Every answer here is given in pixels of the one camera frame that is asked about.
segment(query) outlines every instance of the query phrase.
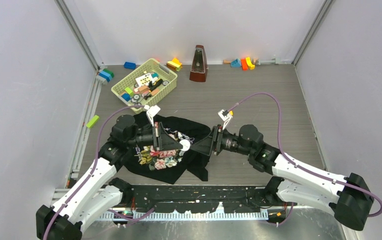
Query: gray wood surface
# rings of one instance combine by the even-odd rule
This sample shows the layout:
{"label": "gray wood surface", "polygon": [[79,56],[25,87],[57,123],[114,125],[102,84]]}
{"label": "gray wood surface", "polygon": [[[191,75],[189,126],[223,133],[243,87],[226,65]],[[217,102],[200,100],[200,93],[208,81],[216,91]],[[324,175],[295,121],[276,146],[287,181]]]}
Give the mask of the gray wood surface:
{"label": "gray wood surface", "polygon": [[[95,114],[100,120],[91,129],[86,144],[79,176],[91,165],[95,151],[97,134],[104,120],[125,105],[111,92],[111,87],[132,70],[122,65],[110,66],[114,78],[104,85],[98,100]],[[296,159],[323,168],[316,145],[312,125],[305,100],[293,65],[262,65],[254,70],[242,71],[229,65],[210,65],[207,81],[204,83],[189,80],[190,66],[185,65],[178,72],[177,87],[162,99],[160,115],[190,119],[209,127],[221,124],[217,112],[229,109],[246,96],[256,92],[269,92],[275,95],[282,107],[282,145],[285,152]],[[123,114],[134,114],[131,110]],[[100,145],[109,137],[117,117],[106,125]],[[231,133],[237,133],[242,125],[253,124],[263,133],[265,142],[278,147],[278,109],[268,96],[254,96],[234,110],[232,122],[228,126]],[[267,173],[253,169],[246,156],[223,151],[210,158],[206,169],[209,181],[202,182],[185,171],[176,182],[178,185],[266,185],[271,178]],[[164,184],[143,176],[135,175],[122,168],[116,177],[130,184]]]}

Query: light green block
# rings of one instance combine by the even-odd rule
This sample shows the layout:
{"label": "light green block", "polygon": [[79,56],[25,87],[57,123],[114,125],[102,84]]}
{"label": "light green block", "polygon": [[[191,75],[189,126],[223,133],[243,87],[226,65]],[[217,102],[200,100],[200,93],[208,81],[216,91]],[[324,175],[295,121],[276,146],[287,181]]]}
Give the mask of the light green block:
{"label": "light green block", "polygon": [[127,94],[131,97],[134,95],[134,92],[129,87],[125,88],[125,92],[127,92]]}
{"label": "light green block", "polygon": [[98,119],[100,119],[100,117],[95,115],[91,120],[89,120],[89,122],[86,124],[86,127],[89,129],[92,128],[98,122]]}

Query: white wall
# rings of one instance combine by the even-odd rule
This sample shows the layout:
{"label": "white wall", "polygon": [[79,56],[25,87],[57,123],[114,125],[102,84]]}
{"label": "white wall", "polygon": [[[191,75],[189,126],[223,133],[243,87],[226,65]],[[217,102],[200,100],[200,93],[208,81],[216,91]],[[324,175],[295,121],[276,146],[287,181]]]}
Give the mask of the white wall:
{"label": "white wall", "polygon": [[279,57],[291,62],[324,0],[66,0],[96,58],[191,63],[197,44],[207,61]]}
{"label": "white wall", "polygon": [[54,1],[0,2],[0,240],[36,239],[62,187],[94,70]]}
{"label": "white wall", "polygon": [[[297,71],[329,170],[382,198],[382,0],[336,0]],[[382,215],[360,237],[382,239]]]}

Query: blue block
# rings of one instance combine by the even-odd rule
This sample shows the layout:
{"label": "blue block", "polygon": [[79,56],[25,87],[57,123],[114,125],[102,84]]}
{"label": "blue block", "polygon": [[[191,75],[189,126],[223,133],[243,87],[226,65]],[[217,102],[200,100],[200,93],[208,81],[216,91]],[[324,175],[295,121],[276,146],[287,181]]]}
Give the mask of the blue block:
{"label": "blue block", "polygon": [[136,69],[137,68],[137,65],[135,63],[128,62],[128,61],[126,61],[123,66],[125,69]]}
{"label": "blue block", "polygon": [[231,67],[233,68],[240,68],[241,67],[241,60],[240,59],[235,59],[231,62]]}
{"label": "blue block", "polygon": [[126,102],[129,102],[129,100],[131,100],[131,96],[129,96],[129,94],[127,93],[124,93],[121,97],[125,99]]}
{"label": "blue block", "polygon": [[110,78],[107,75],[102,74],[101,72],[98,74],[98,76],[103,77],[107,82],[110,82]]}
{"label": "blue block", "polygon": [[105,72],[105,71],[101,71],[101,72],[99,72],[100,74],[102,74],[102,75],[105,75],[105,76],[107,76],[110,80],[112,80],[113,79],[113,77],[112,77],[112,75],[110,75],[110,74],[108,74],[107,72]]}

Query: floral print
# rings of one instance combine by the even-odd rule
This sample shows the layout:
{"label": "floral print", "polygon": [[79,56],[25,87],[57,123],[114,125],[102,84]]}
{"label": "floral print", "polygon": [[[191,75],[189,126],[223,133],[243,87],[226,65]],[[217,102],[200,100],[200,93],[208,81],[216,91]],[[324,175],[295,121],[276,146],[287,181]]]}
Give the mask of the floral print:
{"label": "floral print", "polygon": [[[171,131],[169,134],[172,138],[177,141],[182,139],[187,139],[193,143],[193,138],[189,138],[187,135],[180,133],[178,131]],[[138,162],[140,165],[148,165],[150,171],[162,170],[165,168],[172,168],[178,165],[182,161],[184,156],[184,151],[181,150],[169,150],[169,151],[156,151],[153,146],[144,146],[141,150],[136,147],[136,155],[138,157]]]}

